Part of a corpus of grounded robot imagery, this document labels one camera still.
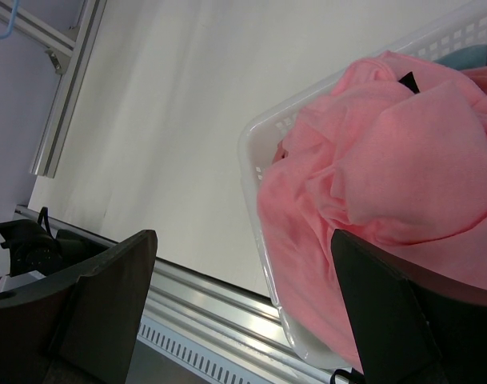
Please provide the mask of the salmon pink t shirt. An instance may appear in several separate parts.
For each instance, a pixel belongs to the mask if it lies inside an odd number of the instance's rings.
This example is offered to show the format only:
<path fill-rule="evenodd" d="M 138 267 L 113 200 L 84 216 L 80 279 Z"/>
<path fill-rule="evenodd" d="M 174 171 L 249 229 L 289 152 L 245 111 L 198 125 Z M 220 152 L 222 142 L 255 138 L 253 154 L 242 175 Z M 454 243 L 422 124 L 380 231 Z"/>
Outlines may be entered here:
<path fill-rule="evenodd" d="M 468 78 L 470 78 L 485 94 L 487 94 L 487 66 L 464 70 Z"/>

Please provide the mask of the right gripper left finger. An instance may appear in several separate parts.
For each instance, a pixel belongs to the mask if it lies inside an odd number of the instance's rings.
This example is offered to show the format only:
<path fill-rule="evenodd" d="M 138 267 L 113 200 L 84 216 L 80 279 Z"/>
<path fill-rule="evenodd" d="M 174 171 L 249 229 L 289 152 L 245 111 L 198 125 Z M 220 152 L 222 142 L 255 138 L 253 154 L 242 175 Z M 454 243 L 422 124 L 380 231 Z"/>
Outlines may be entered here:
<path fill-rule="evenodd" d="M 0 293 L 0 383 L 123 383 L 158 248 L 142 230 Z"/>

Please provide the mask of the light pink t shirt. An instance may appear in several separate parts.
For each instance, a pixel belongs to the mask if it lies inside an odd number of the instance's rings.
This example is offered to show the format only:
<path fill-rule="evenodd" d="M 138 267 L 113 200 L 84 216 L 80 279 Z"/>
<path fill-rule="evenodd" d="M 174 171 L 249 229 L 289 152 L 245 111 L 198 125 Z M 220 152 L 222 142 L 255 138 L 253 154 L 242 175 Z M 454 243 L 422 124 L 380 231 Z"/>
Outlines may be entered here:
<path fill-rule="evenodd" d="M 298 114 L 257 212 L 285 311 L 360 368 L 335 230 L 487 290 L 487 94 L 403 54 L 354 62 Z"/>

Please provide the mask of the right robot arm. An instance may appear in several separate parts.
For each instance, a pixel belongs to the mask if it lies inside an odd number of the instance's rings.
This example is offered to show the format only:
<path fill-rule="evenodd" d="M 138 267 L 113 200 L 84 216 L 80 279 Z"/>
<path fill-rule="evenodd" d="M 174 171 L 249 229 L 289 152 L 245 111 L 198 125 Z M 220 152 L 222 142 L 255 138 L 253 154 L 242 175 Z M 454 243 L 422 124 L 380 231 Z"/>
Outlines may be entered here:
<path fill-rule="evenodd" d="M 0 383 L 123 383 L 139 343 L 153 383 L 487 383 L 487 291 L 345 231 L 360 370 L 284 310 L 159 259 L 152 230 L 116 243 L 20 207 L 0 236 L 11 277 L 39 273 L 0 292 Z"/>

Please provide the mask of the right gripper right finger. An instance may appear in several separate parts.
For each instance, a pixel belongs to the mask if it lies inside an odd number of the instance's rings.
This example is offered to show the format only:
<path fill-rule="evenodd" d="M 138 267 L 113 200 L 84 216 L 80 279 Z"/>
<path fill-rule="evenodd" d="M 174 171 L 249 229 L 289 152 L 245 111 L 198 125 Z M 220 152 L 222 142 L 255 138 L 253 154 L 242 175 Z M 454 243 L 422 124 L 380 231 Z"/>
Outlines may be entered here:
<path fill-rule="evenodd" d="M 345 230 L 331 252 L 360 370 L 351 383 L 487 383 L 487 290 Z"/>

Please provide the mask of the blue grey t shirt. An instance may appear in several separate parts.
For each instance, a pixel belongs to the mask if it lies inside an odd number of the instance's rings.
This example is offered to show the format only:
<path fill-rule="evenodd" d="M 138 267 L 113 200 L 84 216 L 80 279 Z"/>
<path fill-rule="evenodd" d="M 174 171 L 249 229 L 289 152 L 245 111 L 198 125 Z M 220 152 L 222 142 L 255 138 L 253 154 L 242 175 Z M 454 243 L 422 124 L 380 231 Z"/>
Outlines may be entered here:
<path fill-rule="evenodd" d="M 435 62 L 454 70 L 471 70 L 487 66 L 487 44 L 455 50 Z"/>

